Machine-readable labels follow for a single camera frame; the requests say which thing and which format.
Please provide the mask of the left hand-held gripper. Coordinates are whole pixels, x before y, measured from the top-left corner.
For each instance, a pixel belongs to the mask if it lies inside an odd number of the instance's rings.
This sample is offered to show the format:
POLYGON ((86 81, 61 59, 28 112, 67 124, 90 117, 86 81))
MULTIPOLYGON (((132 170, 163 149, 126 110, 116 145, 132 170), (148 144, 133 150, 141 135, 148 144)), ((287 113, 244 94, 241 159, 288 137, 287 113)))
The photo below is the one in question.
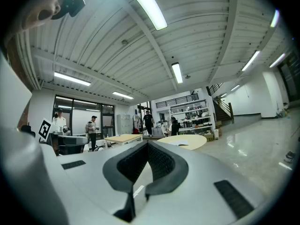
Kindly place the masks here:
POLYGON ((85 136, 67 135, 68 127, 58 126, 43 118, 38 130, 39 142, 51 146, 56 155, 71 155, 83 152, 88 144, 85 136))

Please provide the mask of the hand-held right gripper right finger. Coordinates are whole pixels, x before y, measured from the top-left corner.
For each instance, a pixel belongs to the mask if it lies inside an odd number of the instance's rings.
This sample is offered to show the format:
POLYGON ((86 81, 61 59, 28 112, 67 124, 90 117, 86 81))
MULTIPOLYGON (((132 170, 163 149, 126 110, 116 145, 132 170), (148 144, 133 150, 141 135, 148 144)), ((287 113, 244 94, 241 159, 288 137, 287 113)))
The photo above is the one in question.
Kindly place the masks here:
POLYGON ((153 179, 153 182, 145 189, 145 196, 148 200, 154 195, 173 192, 185 180, 189 168, 183 157, 155 142, 147 142, 147 148, 148 163, 153 179))

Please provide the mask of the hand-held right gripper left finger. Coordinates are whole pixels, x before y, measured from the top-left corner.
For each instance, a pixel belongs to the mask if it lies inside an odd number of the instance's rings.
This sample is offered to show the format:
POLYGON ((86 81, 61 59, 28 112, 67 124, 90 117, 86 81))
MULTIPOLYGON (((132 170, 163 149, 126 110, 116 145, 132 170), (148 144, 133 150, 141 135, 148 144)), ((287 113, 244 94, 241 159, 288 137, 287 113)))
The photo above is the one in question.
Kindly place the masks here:
POLYGON ((144 141, 110 158, 103 165, 103 175, 110 186, 127 196, 123 208, 113 214, 126 222, 130 222, 135 218, 133 185, 147 162, 148 142, 144 141))

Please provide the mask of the black framed glass partition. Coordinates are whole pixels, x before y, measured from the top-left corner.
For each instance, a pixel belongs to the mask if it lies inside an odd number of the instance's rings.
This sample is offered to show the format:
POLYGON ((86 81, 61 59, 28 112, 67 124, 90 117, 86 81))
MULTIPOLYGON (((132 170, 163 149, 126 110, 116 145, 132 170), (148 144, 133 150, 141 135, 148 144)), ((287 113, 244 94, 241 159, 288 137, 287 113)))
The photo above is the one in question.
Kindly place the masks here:
POLYGON ((69 127, 68 133, 71 135, 85 135, 85 126, 92 119, 92 116, 96 116, 95 124, 99 127, 97 140, 116 135, 115 107, 113 105, 56 95, 53 115, 59 109, 62 110, 62 115, 66 119, 67 127, 69 127))

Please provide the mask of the round wooden table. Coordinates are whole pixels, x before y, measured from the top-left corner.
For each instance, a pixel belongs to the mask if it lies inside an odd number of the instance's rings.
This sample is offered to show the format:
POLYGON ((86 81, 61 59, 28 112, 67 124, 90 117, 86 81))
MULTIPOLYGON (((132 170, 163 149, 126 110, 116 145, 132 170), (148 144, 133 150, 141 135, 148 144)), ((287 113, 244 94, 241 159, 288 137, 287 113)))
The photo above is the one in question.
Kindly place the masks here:
POLYGON ((170 141, 176 141, 176 140, 188 140, 189 142, 188 146, 180 146, 187 150, 196 150, 202 147, 207 142, 207 139, 201 135, 175 135, 175 136, 161 138, 158 140, 158 142, 169 144, 170 141))

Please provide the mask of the rectangular wooden table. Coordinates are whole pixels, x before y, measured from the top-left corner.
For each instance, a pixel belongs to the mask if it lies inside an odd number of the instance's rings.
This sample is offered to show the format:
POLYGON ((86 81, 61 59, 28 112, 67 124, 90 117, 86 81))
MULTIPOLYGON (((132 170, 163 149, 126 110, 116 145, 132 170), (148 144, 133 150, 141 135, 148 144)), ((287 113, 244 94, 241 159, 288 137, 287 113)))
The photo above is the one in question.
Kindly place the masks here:
POLYGON ((113 137, 105 138, 107 143, 110 143, 113 146, 121 146, 132 142, 142 142, 142 134, 122 134, 113 137))

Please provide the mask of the grey locker cabinet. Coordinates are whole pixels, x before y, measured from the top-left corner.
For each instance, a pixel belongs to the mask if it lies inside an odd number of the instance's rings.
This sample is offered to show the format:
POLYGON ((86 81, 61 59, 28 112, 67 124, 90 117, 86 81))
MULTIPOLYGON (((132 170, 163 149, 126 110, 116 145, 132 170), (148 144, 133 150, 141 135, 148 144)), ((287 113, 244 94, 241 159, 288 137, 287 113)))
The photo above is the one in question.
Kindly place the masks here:
POLYGON ((118 135, 132 134, 133 132, 133 121, 128 114, 117 115, 117 132, 118 135))

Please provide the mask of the white shelving unit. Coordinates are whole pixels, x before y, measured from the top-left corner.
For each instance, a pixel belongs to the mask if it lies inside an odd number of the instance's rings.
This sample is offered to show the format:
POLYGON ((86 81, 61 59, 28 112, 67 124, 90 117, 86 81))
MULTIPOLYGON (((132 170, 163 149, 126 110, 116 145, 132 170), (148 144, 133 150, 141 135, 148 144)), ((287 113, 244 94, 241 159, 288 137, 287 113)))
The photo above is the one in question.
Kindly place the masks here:
POLYGON ((171 105, 169 115, 178 121, 181 135, 203 135, 215 129, 215 115, 211 104, 206 99, 171 105))

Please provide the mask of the long ceiling light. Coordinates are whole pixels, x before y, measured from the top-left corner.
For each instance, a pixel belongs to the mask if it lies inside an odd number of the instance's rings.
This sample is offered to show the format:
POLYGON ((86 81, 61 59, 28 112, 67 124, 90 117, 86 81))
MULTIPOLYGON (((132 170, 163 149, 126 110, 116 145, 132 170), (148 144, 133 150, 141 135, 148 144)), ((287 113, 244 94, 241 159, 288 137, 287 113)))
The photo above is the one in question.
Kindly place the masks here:
POLYGON ((174 75, 176 77, 177 83, 178 84, 183 83, 180 64, 178 62, 173 63, 172 69, 173 69, 174 75))
POLYGON ((260 51, 255 51, 255 53, 252 55, 252 57, 249 59, 249 61, 242 68, 242 72, 247 70, 247 68, 253 63, 253 61, 256 59, 256 57, 259 55, 259 53, 260 53, 260 51))
POLYGON ((275 13, 274 13, 274 16, 272 18, 270 27, 272 27, 272 28, 276 27, 276 25, 278 23, 278 20, 279 20, 279 17, 280 17, 280 12, 279 12, 279 10, 276 9, 275 13))
POLYGON ((137 0, 137 2, 144 9, 156 30, 161 30, 168 26, 156 0, 137 0))
POLYGON ((276 66, 283 58, 285 57, 285 53, 282 53, 270 66, 269 68, 273 68, 276 66))
POLYGON ((120 97, 126 98, 126 99, 130 99, 130 100, 134 99, 132 96, 128 96, 126 94, 122 94, 122 93, 119 93, 117 91, 114 91, 113 94, 116 95, 116 96, 120 96, 120 97))
POLYGON ((75 77, 72 77, 72 76, 68 76, 68 75, 65 75, 65 74, 62 74, 62 73, 54 72, 54 76, 57 77, 57 78, 61 78, 61 79, 64 79, 64 80, 71 81, 73 83, 78 83, 78 84, 81 84, 81 85, 84 85, 84 86, 90 86, 90 82, 87 82, 87 81, 84 81, 84 80, 81 80, 81 79, 78 79, 78 78, 75 78, 75 77))

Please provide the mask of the black mezzanine railing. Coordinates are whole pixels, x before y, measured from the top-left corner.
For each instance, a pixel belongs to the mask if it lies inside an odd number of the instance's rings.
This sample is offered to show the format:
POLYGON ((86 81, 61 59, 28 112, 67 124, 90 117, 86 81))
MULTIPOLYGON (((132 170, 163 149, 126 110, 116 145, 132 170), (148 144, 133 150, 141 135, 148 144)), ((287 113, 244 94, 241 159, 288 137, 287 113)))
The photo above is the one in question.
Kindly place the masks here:
POLYGON ((183 104, 183 103, 201 101, 201 100, 204 100, 204 99, 200 99, 197 94, 192 94, 192 95, 188 95, 188 96, 183 96, 183 97, 178 97, 178 98, 173 98, 173 99, 157 102, 156 108, 163 108, 163 107, 168 107, 168 106, 172 106, 172 105, 179 105, 179 104, 183 104))

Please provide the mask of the staircase with black railing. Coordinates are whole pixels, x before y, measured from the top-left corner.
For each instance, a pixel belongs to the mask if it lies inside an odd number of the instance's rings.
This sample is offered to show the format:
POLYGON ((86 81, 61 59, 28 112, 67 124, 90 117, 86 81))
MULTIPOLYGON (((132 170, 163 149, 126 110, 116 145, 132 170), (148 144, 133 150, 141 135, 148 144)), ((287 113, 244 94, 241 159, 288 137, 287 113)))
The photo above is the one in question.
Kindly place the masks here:
POLYGON ((217 122, 217 126, 220 126, 220 123, 222 124, 228 124, 234 123, 234 115, 233 115, 233 110, 231 104, 227 104, 222 100, 223 95, 221 94, 220 96, 215 96, 215 93, 222 87, 223 83, 217 83, 211 86, 207 86, 206 90, 208 92, 208 95, 212 97, 213 100, 213 105, 215 109, 215 119, 217 122))

